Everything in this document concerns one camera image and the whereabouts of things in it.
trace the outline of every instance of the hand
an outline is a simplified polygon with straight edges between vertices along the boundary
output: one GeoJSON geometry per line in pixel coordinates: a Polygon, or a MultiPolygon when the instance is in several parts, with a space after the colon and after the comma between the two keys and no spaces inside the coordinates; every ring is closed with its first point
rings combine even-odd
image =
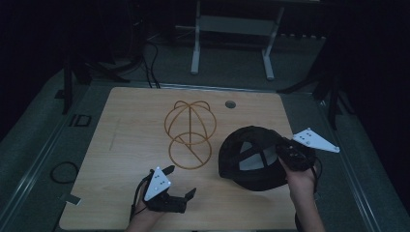
{"type": "Polygon", "coordinates": [[[287,184],[290,190],[290,198],[295,205],[296,214],[299,222],[306,232],[323,232],[325,227],[317,211],[314,202],[315,179],[310,169],[306,171],[292,171],[279,158],[284,170],[286,171],[287,184]]]}
{"type": "Polygon", "coordinates": [[[286,180],[292,200],[303,201],[307,198],[313,198],[315,179],[311,170],[292,171],[281,158],[279,161],[286,171],[286,180]]]}
{"type": "Polygon", "coordinates": [[[143,192],[146,187],[146,182],[142,184],[141,189],[138,194],[138,201],[135,205],[135,212],[132,220],[127,227],[127,232],[138,231],[138,232],[148,232],[154,227],[157,221],[165,214],[165,212],[155,212],[147,208],[144,201],[142,200],[143,192]]]}

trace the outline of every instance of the small round hole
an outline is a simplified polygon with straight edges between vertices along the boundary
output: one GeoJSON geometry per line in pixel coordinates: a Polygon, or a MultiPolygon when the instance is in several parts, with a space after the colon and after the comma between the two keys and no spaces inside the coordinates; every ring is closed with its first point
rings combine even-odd
{"type": "Polygon", "coordinates": [[[225,106],[227,108],[235,108],[236,107],[236,103],[234,101],[226,101],[225,106]]]}

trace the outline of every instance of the black equipment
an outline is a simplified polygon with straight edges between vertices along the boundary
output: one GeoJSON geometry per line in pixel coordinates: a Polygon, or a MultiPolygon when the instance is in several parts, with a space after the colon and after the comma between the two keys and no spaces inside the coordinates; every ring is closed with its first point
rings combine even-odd
{"type": "Polygon", "coordinates": [[[277,144],[277,154],[292,171],[306,171],[317,160],[314,149],[285,137],[277,144]]]}
{"type": "MultiPolygon", "coordinates": [[[[174,165],[166,167],[162,172],[164,175],[171,174],[175,169],[174,165]]],[[[151,181],[153,180],[155,171],[153,169],[150,170],[150,174],[146,176],[145,178],[142,179],[142,181],[139,183],[136,191],[135,191],[135,196],[132,202],[132,208],[131,208],[131,216],[130,220],[132,217],[139,212],[135,212],[135,204],[136,204],[136,198],[139,193],[139,190],[141,186],[147,182],[145,186],[145,190],[143,190],[143,194],[141,197],[145,196],[147,194],[147,190],[151,184],[151,181]]],[[[185,210],[187,209],[187,203],[191,199],[193,199],[193,196],[195,195],[196,188],[192,189],[189,191],[184,197],[176,197],[176,196],[171,196],[167,193],[169,188],[166,188],[163,190],[161,193],[158,195],[154,196],[150,200],[145,200],[142,198],[142,201],[145,203],[147,208],[151,211],[156,211],[156,212],[172,212],[172,213],[180,213],[183,214],[185,210]]]]}

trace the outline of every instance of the table top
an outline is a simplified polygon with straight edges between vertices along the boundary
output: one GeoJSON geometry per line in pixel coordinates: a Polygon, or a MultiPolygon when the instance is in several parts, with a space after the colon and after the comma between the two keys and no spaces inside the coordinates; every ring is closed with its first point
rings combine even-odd
{"type": "MultiPolygon", "coordinates": [[[[184,196],[196,188],[184,214],[168,213],[155,230],[254,230],[294,229],[295,210],[288,186],[266,191],[250,191],[218,172],[221,143],[233,131],[246,126],[273,129],[291,137],[280,96],[272,93],[204,91],[186,89],[113,88],[73,186],[72,195],[81,198],[78,205],[67,204],[60,219],[66,230],[125,229],[136,186],[150,169],[174,164],[168,149],[172,139],[165,132],[169,119],[176,119],[171,133],[184,131],[190,118],[193,131],[212,131],[209,138],[212,155],[196,169],[176,167],[168,175],[172,182],[168,193],[184,196]],[[182,111],[172,114],[177,101],[209,104],[210,111],[197,108],[205,126],[182,111]],[[226,102],[235,102],[234,108],[226,102]]],[[[206,143],[192,145],[198,154],[209,154],[206,143]]],[[[187,147],[174,142],[171,154],[184,166],[196,165],[197,159],[187,147]]]]}

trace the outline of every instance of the metal stand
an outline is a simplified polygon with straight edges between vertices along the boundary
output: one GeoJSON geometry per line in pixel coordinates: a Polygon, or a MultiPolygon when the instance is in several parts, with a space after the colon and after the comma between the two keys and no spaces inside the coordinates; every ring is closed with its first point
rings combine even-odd
{"type": "Polygon", "coordinates": [[[196,2],[196,22],[195,22],[195,46],[193,48],[191,74],[198,74],[200,56],[200,31],[213,31],[224,33],[238,33],[257,36],[269,36],[266,48],[262,49],[263,64],[265,66],[266,78],[273,80],[274,72],[272,69],[271,54],[272,46],[277,36],[280,20],[283,16],[284,7],[278,11],[276,20],[245,19],[236,17],[224,17],[201,14],[201,1],[196,2]]]}

